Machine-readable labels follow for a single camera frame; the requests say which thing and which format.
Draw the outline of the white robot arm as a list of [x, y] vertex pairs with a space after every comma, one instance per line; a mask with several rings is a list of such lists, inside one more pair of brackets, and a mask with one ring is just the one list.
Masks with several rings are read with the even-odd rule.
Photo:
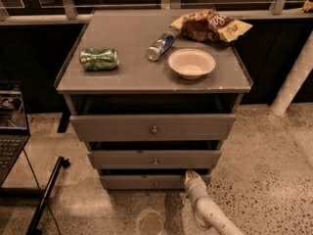
[[220, 235], [245, 235], [207, 194], [207, 187], [194, 170], [186, 171], [185, 190], [191, 201], [196, 225], [207, 230], [213, 227]]

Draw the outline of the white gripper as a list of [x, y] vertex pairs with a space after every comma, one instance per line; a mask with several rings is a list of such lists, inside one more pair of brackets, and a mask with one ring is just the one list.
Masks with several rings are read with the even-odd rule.
[[185, 173], [185, 189], [193, 204], [198, 198], [207, 195], [207, 187], [204, 181], [192, 169], [188, 169]]

